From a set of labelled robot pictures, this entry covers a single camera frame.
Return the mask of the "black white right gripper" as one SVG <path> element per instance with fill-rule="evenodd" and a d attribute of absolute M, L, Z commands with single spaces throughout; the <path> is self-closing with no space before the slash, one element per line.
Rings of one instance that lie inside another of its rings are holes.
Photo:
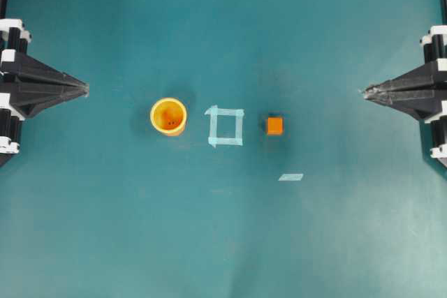
<path fill-rule="evenodd" d="M 425 64 L 380 84 L 369 85 L 365 100 L 424 120 L 432 132 L 432 158 L 446 158 L 446 25 L 432 26 L 420 40 Z M 433 91 L 411 91 L 429 87 Z"/>

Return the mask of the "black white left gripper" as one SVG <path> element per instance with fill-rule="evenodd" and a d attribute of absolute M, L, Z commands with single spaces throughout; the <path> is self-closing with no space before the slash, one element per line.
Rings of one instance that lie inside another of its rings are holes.
<path fill-rule="evenodd" d="M 22 123 L 55 105 L 87 96 L 89 85 L 27 55 L 31 34 L 21 19 L 1 19 L 1 153 L 18 154 Z M 13 73 L 6 64 L 13 62 Z M 18 87 L 25 82 L 66 87 Z"/>

